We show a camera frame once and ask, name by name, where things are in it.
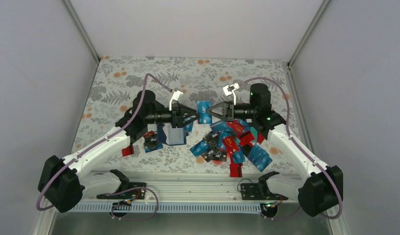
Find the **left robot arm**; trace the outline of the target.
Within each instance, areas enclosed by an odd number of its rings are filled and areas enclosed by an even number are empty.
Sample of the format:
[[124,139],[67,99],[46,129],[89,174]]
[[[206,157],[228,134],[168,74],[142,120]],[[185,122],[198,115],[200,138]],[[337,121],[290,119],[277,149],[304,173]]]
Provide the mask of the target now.
[[128,180],[118,170],[93,173],[96,166],[113,154],[132,146],[148,132],[150,124],[170,124],[172,128],[184,128],[196,121],[195,109],[177,101],[182,93],[174,92],[168,107],[156,100],[155,93],[140,91],[133,100],[132,108],[126,110],[106,134],[83,149],[58,158],[49,157],[38,183],[40,192],[36,209],[45,211],[55,207],[67,212],[82,199],[100,194],[123,198],[128,193]]

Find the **navy blue card holder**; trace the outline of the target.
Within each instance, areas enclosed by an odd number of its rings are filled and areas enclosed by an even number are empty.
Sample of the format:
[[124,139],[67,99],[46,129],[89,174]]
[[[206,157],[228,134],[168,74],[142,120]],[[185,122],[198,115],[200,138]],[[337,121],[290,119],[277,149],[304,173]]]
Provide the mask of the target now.
[[157,140],[168,146],[185,145],[185,128],[173,128],[170,124],[157,125]]

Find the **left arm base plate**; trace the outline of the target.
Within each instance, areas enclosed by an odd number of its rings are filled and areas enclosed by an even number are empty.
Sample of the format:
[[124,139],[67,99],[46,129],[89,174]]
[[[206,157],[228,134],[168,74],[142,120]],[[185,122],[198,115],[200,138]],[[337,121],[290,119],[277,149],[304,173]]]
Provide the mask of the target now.
[[[135,187],[146,187],[147,184],[145,182],[129,182],[126,185],[122,183],[117,191],[118,192],[123,192],[126,189],[129,188],[135,188]],[[144,189],[136,189],[133,191],[127,191],[125,193],[121,193],[118,195],[105,195],[105,194],[99,194],[96,196],[97,199],[112,199],[112,200],[135,200],[135,199],[144,199],[145,198],[145,190]]]

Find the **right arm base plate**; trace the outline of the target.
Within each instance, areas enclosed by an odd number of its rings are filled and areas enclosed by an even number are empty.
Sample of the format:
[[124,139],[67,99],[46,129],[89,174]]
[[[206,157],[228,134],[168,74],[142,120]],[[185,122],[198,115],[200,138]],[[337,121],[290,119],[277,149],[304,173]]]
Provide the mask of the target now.
[[240,192],[242,200],[244,201],[289,200],[286,196],[271,193],[267,189],[261,189],[256,183],[241,183]]

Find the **lone blue credit card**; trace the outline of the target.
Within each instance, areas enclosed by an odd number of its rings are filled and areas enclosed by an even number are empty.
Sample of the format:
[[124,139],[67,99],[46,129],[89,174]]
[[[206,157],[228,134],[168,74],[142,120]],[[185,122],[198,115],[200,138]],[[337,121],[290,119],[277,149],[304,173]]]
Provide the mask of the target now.
[[190,122],[189,124],[185,125],[184,129],[187,133],[191,133],[193,130],[193,122]]

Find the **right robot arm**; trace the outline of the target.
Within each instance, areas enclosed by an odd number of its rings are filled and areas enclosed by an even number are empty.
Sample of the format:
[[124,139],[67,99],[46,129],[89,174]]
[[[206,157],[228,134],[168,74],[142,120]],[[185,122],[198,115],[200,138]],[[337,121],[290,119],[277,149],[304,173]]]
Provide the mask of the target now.
[[260,179],[258,194],[270,199],[275,194],[286,196],[299,203],[309,216],[322,214],[338,207],[338,218],[343,210],[343,172],[338,166],[329,166],[316,157],[294,133],[288,118],[272,109],[271,92],[267,85],[252,84],[249,103],[221,102],[207,108],[206,113],[222,121],[251,120],[251,125],[266,140],[288,157],[300,179],[292,179],[277,172],[270,172]]

